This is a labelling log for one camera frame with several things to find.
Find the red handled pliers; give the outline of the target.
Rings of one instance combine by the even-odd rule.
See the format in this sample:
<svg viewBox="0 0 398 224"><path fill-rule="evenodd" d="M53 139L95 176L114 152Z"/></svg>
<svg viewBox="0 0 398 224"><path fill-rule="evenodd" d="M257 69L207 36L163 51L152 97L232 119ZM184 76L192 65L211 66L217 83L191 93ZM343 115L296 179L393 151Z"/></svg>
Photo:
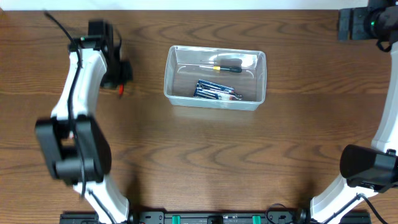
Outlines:
<svg viewBox="0 0 398 224"><path fill-rule="evenodd" d="M122 97L123 97L123 94L124 94L124 84L120 84L120 86L119 86L119 93L118 93L119 98L122 98Z"/></svg>

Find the silver ring wrench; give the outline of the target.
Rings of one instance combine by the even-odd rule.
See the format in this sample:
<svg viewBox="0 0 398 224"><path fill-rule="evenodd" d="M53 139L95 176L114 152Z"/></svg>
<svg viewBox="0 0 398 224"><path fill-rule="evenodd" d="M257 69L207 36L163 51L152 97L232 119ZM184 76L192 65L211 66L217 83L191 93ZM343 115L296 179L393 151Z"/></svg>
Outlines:
<svg viewBox="0 0 398 224"><path fill-rule="evenodd" d="M221 90L215 90L211 88L205 88L203 85L197 84L196 89L193 93L194 97L204 98L210 100L242 100L242 95L234 93L227 93Z"/></svg>

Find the blue precision screwdriver set case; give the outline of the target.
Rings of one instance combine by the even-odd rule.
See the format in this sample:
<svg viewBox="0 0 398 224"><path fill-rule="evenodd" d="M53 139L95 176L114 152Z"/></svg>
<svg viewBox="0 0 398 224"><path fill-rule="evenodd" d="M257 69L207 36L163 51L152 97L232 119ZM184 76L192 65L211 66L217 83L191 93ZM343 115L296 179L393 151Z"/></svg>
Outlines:
<svg viewBox="0 0 398 224"><path fill-rule="evenodd" d="M199 80L197 84L203 85L205 88L211 88L211 89L215 89L215 90L225 91L227 93L236 94L234 88L232 88L232 87L220 85L220 84L209 82L206 80Z"/></svg>

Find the black yellow screwdriver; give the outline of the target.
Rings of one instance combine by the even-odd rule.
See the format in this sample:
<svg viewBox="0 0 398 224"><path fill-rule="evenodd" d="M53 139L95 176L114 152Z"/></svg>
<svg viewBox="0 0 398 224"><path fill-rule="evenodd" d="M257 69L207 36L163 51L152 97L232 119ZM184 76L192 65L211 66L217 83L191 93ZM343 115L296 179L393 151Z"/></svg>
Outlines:
<svg viewBox="0 0 398 224"><path fill-rule="evenodd" d="M242 68L241 67L229 67L229 66L209 66L209 65L201 65L200 68L202 69L207 69L207 70L215 70L218 72L231 72L231 73L241 73Z"/></svg>

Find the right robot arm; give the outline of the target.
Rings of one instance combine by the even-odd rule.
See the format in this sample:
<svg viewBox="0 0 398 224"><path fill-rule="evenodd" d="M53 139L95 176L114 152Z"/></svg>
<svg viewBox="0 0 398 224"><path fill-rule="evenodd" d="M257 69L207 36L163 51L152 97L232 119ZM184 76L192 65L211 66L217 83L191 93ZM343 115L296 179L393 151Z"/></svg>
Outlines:
<svg viewBox="0 0 398 224"><path fill-rule="evenodd" d="M286 223L371 223L372 216L385 223L369 199L397 188L397 1L340 9L338 38L375 40L391 56L381 120L367 146L343 148L338 176L307 208L288 212Z"/></svg>

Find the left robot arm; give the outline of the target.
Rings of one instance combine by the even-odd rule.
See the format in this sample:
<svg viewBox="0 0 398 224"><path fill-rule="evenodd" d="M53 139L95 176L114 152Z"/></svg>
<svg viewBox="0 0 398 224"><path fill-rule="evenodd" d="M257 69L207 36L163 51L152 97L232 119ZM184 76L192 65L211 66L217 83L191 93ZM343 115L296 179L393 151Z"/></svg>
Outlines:
<svg viewBox="0 0 398 224"><path fill-rule="evenodd" d="M71 38L70 68L49 118L38 119L35 135L53 179L62 180L93 207L64 212L60 223L129 223L129 200L110 176L111 149L95 119L100 89L118 90L132 80L131 64L114 44L113 27L88 23L87 35Z"/></svg>

